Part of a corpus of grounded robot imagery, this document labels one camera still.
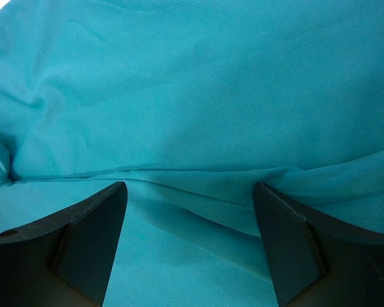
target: textured fabric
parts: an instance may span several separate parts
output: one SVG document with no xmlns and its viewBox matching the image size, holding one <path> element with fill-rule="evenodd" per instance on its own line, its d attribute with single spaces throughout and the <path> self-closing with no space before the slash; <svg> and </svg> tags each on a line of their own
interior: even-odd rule
<svg viewBox="0 0 384 307">
<path fill-rule="evenodd" d="M 256 182 L 384 233 L 384 0 L 12 0 L 0 232 L 117 180 L 105 307 L 275 307 Z"/>
</svg>

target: turquoise cloth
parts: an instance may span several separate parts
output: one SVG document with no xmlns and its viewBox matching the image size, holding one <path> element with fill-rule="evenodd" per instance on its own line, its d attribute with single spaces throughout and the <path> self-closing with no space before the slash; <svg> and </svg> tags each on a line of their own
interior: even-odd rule
<svg viewBox="0 0 384 307">
<path fill-rule="evenodd" d="M 0 232 L 117 180 L 105 307 L 275 307 L 256 182 L 384 233 L 384 0 L 12 0 Z"/>
</svg>

